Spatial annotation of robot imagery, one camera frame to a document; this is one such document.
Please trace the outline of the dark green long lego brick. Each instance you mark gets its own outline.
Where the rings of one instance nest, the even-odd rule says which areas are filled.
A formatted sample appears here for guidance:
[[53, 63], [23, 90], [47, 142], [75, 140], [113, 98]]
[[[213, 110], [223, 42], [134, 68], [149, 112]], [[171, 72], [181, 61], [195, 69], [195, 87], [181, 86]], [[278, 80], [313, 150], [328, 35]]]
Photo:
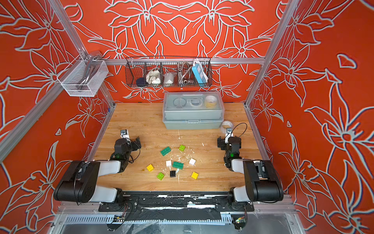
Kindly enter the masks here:
[[163, 157], [169, 154], [170, 152], [171, 152], [171, 148], [169, 146], [160, 151]]

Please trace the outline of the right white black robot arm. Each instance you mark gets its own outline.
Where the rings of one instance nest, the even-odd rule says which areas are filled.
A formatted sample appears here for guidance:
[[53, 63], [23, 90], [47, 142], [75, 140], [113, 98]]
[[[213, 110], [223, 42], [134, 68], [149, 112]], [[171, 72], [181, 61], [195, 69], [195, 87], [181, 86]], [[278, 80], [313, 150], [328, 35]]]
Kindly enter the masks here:
[[244, 175], [244, 186], [230, 189], [235, 202], [276, 203], [283, 200], [281, 181], [269, 160], [249, 160], [240, 156], [238, 136], [217, 138], [217, 147], [225, 152], [224, 163], [232, 172]]

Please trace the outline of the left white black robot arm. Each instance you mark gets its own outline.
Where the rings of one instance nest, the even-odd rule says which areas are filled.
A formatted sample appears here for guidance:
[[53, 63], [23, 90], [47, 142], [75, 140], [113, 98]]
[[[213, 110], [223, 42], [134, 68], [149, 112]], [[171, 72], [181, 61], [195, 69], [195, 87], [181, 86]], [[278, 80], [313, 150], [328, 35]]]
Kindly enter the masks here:
[[97, 184], [99, 177], [119, 174], [125, 171], [137, 158], [131, 153], [141, 150], [141, 141], [123, 136], [115, 142], [114, 152], [109, 160], [72, 161], [54, 190], [56, 201], [75, 202], [76, 204], [98, 202], [118, 202], [121, 189]]

